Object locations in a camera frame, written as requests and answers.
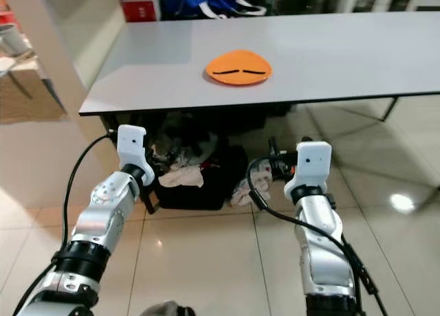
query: floor tile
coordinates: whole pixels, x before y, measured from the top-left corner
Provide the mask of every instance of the floor tile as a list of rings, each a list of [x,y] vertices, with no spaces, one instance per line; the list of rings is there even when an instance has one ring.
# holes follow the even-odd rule
[[[28,234],[29,229],[0,230],[0,293]]]
[[[340,169],[335,166],[330,168],[329,178],[327,179],[327,192],[335,198],[338,209],[358,207]]]
[[[63,202],[70,172],[87,142],[77,123],[63,120],[1,125],[0,146],[0,187],[17,205],[40,208]],[[103,175],[96,156],[89,153],[78,169],[71,205],[87,203]]]
[[[164,300],[197,315],[268,316],[252,215],[147,221],[129,314]]]
[[[363,212],[415,314],[438,315],[440,202],[407,215],[391,207]]]
[[[60,227],[31,229],[1,293],[1,315],[11,315],[26,288],[60,246]]]
[[[311,119],[325,139],[355,136],[363,129],[379,124],[375,101],[350,101],[308,105]]]
[[[85,207],[69,206],[67,213],[68,223],[70,225],[75,225],[79,215],[84,209]],[[62,211],[61,206],[42,208],[40,214],[36,218],[35,226],[36,227],[59,226],[61,224],[61,211]],[[144,220],[144,216],[145,216],[145,205],[139,202],[135,204],[135,208],[130,214],[128,221]]]
[[[430,182],[417,156],[409,152],[403,137],[386,124],[376,124],[355,136],[332,139],[333,153],[342,167],[361,168],[397,179]]]
[[[413,316],[413,313],[376,243],[363,215],[356,208],[339,209],[347,240],[363,259],[379,287],[389,315]],[[294,226],[269,214],[256,215],[256,230],[273,315],[305,315],[305,301],[298,266],[300,250]],[[368,316],[379,316],[375,301],[363,292]]]
[[[126,315],[138,252],[142,221],[128,222],[102,277],[96,316]],[[61,228],[34,228],[15,262],[1,293],[1,315],[11,315],[32,280],[43,270],[60,245]]]
[[[40,212],[39,208],[24,208],[0,188],[0,229],[30,228]]]
[[[341,171],[361,208],[391,206],[394,194],[406,196],[418,205],[435,192],[435,187],[430,185],[387,177],[383,173],[345,167]]]
[[[440,183],[440,95],[416,98],[402,98],[397,103],[390,121],[405,136],[416,150],[416,156],[423,157],[427,170],[434,170]]]

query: white table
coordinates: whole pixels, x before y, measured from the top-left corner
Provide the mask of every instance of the white table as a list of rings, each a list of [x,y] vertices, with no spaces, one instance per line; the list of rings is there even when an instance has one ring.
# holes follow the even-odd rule
[[[230,87],[204,74],[215,57],[249,49],[273,76]],[[440,93],[440,12],[317,14],[130,23],[81,115]]]

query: orange object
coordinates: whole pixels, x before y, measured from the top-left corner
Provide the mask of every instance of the orange object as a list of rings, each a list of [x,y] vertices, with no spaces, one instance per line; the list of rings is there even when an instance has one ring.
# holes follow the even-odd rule
[[[206,73],[225,84],[254,84],[272,75],[270,64],[248,50],[234,50],[214,59]]]

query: tile floor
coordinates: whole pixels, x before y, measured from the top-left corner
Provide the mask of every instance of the tile floor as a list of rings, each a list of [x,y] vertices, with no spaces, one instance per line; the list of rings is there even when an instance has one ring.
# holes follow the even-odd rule
[[[381,101],[300,106],[269,120],[261,132],[233,137],[251,157],[265,153],[267,137],[292,148],[301,135],[332,143],[329,189],[338,202],[346,237],[376,281],[389,315],[437,315],[440,310],[440,122],[408,115],[402,103],[385,123]],[[438,98],[424,109],[438,117]],[[271,186],[271,205],[293,214]],[[395,210],[390,195],[409,196],[415,211]],[[0,315],[10,315],[19,296],[58,248],[59,208],[24,208],[3,197],[0,208]],[[73,207],[70,223],[81,211]],[[174,299],[198,315],[305,315],[294,228],[252,207],[218,212],[136,206],[102,280],[95,315],[139,315],[151,304]],[[368,316],[380,315],[364,294]]]

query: crumpled cloth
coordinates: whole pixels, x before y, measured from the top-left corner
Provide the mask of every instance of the crumpled cloth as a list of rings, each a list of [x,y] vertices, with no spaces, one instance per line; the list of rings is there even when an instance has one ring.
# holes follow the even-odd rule
[[[159,177],[159,183],[165,188],[173,188],[179,185],[200,188],[204,184],[204,177],[201,175],[199,166],[188,166],[162,175]]]
[[[254,187],[258,190],[260,195],[264,198],[265,201],[270,199],[269,183],[268,181],[272,180],[272,174],[270,172],[270,166],[265,163],[262,163],[257,170],[250,173],[250,179],[254,184]],[[238,186],[235,188],[232,193],[232,198],[230,200],[231,206],[245,206],[249,203],[252,203],[252,199],[249,196],[250,188],[248,185],[248,180],[243,179],[240,181]]]

